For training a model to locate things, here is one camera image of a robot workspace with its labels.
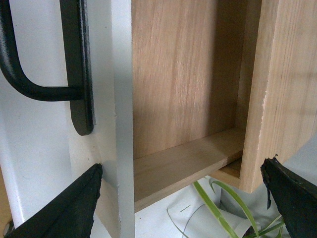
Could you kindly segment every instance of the wooden shelf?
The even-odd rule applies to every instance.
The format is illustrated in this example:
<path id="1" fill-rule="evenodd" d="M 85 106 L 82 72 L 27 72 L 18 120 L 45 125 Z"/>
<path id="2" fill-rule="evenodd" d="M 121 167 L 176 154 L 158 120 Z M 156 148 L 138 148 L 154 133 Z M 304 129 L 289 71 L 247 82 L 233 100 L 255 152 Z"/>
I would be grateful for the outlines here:
<path id="1" fill-rule="evenodd" d="M 134 161 L 135 211 L 242 156 L 245 132 L 228 129 Z"/>
<path id="2" fill-rule="evenodd" d="M 242 158 L 210 174 L 211 177 L 239 188 Z"/>

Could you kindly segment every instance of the wooden box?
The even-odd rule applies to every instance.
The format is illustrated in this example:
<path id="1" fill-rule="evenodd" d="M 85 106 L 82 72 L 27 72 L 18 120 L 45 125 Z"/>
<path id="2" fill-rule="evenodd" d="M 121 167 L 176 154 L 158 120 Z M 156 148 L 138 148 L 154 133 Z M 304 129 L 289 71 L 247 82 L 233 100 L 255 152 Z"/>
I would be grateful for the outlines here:
<path id="1" fill-rule="evenodd" d="M 135 211 L 211 175 L 246 192 L 316 131 L 313 1 L 132 0 Z"/>

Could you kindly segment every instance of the white painted wood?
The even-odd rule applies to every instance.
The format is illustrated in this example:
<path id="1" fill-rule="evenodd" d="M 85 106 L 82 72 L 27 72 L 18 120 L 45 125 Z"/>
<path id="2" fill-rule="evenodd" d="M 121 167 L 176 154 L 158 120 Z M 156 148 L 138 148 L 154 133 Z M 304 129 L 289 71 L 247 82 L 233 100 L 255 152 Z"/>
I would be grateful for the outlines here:
<path id="1" fill-rule="evenodd" d="M 40 85 L 67 85 L 59 1 L 10 6 L 25 74 Z M 0 164 L 15 227 L 72 182 L 65 104 L 27 98 L 0 72 Z"/>
<path id="2" fill-rule="evenodd" d="M 131 2 L 87 1 L 96 125 L 79 136 L 70 118 L 71 167 L 104 170 L 96 213 L 113 238 L 134 237 Z"/>

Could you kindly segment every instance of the spider plant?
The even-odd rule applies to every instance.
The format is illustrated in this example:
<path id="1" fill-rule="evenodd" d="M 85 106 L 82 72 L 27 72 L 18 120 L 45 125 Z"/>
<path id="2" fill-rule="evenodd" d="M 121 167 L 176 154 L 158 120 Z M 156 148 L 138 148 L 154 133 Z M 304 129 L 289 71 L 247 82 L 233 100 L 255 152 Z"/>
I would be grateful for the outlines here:
<path id="1" fill-rule="evenodd" d="M 265 228 L 263 228 L 261 230 L 258 230 L 256 221 L 255 221 L 254 217 L 252 216 L 251 211 L 246 206 L 246 204 L 243 202 L 243 200 L 240 198 L 240 196 L 231 187 L 229 187 L 228 185 L 226 185 L 225 183 L 220 182 L 220 181 L 210 181 L 210 186 L 211 186 L 213 191 L 214 191 L 214 188 L 213 188 L 214 184 L 220 186 L 222 189 L 224 189 L 226 192 L 228 192 L 230 194 L 230 196 L 238 203 L 238 205 L 241 207 L 241 209 L 243 210 L 244 214 L 246 215 L 246 217 L 250 221 L 250 223 L 251 223 L 251 225 L 252 225 L 252 227 L 253 227 L 255 232 L 253 234 L 251 234 L 251 235 L 243 236 L 244 238 L 259 238 L 259 237 L 262 237 L 265 234 L 267 234 L 269 232 L 272 232 L 272 231 L 275 231 L 277 229 L 279 229 L 279 232 L 278 232 L 278 234 L 277 234 L 277 236 L 275 238 L 281 238 L 282 237 L 282 228 L 285 225 L 283 219 L 275 225 L 275 223 L 281 218 L 281 215 L 279 215 L 277 218 L 275 218 Z M 238 238 L 238 236 L 235 233 L 235 231 L 230 227 L 230 225 L 228 224 L 226 219 L 221 214 L 220 210 L 217 208 L 215 203 L 208 197 L 207 193 L 201 187 L 201 185 L 198 183 L 198 181 L 194 182 L 193 185 L 194 185 L 195 189 L 197 190 L 198 194 L 200 195 L 200 197 L 202 198 L 202 200 L 205 202 L 205 204 L 207 205 L 207 207 L 209 208 L 209 210 L 213 214 L 213 216 L 221 224 L 223 229 L 228 233 L 229 237 L 230 238 Z M 173 222 L 173 220 L 172 220 L 172 218 L 171 218 L 171 216 L 169 214 L 168 209 L 167 209 L 167 213 L 168 213 L 171 221 Z M 186 238 L 189 238 L 183 231 L 181 231 L 180 228 L 178 228 L 178 226 L 175 223 L 174 223 L 174 225 L 176 226 L 176 228 Z"/>

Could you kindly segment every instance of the black handle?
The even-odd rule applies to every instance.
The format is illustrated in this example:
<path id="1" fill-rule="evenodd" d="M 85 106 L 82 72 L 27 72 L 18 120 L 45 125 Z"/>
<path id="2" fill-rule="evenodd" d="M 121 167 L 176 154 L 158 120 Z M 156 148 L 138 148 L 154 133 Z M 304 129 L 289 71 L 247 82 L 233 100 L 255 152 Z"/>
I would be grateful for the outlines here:
<path id="1" fill-rule="evenodd" d="M 42 87 L 25 76 L 18 56 L 8 0 L 0 1 L 0 67 L 7 81 L 29 98 L 52 102 L 84 98 L 80 87 Z"/>
<path id="2" fill-rule="evenodd" d="M 39 101 L 70 101 L 71 117 L 80 135 L 92 132 L 93 106 L 87 21 L 84 0 L 60 0 L 68 87 L 31 82 L 20 64 L 9 0 L 0 0 L 0 68 L 21 94 Z"/>

